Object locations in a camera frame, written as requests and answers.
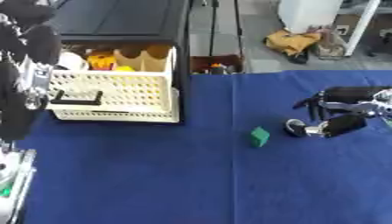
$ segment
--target blue fabric surface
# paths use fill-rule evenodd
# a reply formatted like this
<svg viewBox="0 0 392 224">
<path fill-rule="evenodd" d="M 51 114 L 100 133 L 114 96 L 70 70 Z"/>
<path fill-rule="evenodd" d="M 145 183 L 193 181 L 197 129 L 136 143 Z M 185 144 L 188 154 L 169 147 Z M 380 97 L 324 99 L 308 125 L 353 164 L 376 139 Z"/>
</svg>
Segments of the blue fabric surface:
<svg viewBox="0 0 392 224">
<path fill-rule="evenodd" d="M 28 224 L 389 224 L 392 131 L 334 139 L 282 132 L 297 100 L 330 86 L 392 85 L 390 72 L 193 76 L 186 126 L 63 123 L 44 115 Z M 261 149 L 249 132 L 271 134 Z"/>
</svg>

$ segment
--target white plastic basket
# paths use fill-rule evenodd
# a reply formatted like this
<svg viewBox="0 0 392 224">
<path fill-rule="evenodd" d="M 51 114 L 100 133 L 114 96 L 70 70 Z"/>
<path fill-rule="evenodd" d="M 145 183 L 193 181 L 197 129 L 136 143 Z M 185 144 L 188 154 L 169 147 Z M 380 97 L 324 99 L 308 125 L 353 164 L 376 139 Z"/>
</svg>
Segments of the white plastic basket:
<svg viewBox="0 0 392 224">
<path fill-rule="evenodd" d="M 98 115 L 93 111 L 126 112 L 135 115 L 170 114 L 173 104 L 172 74 L 176 57 L 176 49 L 173 47 L 168 53 L 163 72 L 55 70 L 49 87 L 49 98 L 52 102 L 47 108 L 55 110 L 56 115 L 59 111 L 64 114 L 68 110 L 74 114 L 75 111 L 84 111 L 83 116 L 89 112 L 92 120 Z M 54 102 L 53 100 L 58 100 L 59 97 L 56 96 L 59 96 L 60 92 L 63 93 L 61 99 Z M 83 103 L 93 102 L 100 94 L 99 103 Z"/>
<path fill-rule="evenodd" d="M 109 112 L 109 111 L 83 111 L 83 110 L 57 110 L 53 113 L 60 120 L 72 121 L 117 121 L 117 122 L 147 122 L 147 123 L 178 123 L 179 122 L 179 93 L 172 91 L 173 102 L 171 111 L 157 112 Z"/>
</svg>

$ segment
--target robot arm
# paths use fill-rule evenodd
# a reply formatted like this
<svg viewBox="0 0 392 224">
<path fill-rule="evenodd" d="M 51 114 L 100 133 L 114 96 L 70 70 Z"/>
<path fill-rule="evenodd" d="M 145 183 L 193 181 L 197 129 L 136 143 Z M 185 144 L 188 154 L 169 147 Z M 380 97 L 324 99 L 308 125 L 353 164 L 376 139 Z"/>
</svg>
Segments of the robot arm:
<svg viewBox="0 0 392 224">
<path fill-rule="evenodd" d="M 0 138 L 7 142 L 28 135 L 45 108 L 51 73 L 60 55 L 60 36 L 50 26 L 38 24 L 53 11 L 35 2 L 0 3 Z"/>
<path fill-rule="evenodd" d="M 35 172 L 35 150 L 18 150 L 47 104 L 60 37 L 44 25 L 51 7 L 37 0 L 0 0 L 0 224 L 21 223 Z"/>
<path fill-rule="evenodd" d="M 392 87 L 331 87 L 296 103 L 293 108 L 303 107 L 308 108 L 311 120 L 318 116 L 323 122 L 318 126 L 307 126 L 291 119 L 285 124 L 291 135 L 336 137 L 365 128 L 368 118 L 392 119 Z"/>
</svg>

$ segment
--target white container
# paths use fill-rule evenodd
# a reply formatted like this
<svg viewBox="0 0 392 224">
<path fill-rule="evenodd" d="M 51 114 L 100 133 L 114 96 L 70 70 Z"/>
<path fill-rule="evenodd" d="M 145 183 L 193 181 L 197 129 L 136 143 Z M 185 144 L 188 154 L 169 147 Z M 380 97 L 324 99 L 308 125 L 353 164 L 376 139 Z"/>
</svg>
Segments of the white container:
<svg viewBox="0 0 392 224">
<path fill-rule="evenodd" d="M 178 104 L 178 94 L 172 90 L 176 58 L 173 47 L 163 72 L 55 70 L 47 108 L 62 120 L 176 122 L 177 111 L 173 112 L 172 106 L 176 108 Z M 64 94 L 54 103 L 60 92 Z M 99 94 L 99 104 L 83 103 L 93 102 Z"/>
<path fill-rule="evenodd" d="M 332 25 L 343 0 L 282 0 L 279 17 L 292 33 L 305 33 L 310 26 Z"/>
</svg>

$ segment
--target green cube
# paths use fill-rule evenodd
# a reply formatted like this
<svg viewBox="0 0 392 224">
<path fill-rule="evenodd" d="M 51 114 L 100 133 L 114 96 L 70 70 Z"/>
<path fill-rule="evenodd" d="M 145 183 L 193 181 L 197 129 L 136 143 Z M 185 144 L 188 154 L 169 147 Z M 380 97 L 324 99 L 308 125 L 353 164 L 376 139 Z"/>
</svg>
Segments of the green cube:
<svg viewBox="0 0 392 224">
<path fill-rule="evenodd" d="M 270 138 L 270 133 L 261 127 L 257 127 L 252 131 L 251 137 L 252 145 L 254 147 L 260 148 L 267 143 L 268 139 Z"/>
</svg>

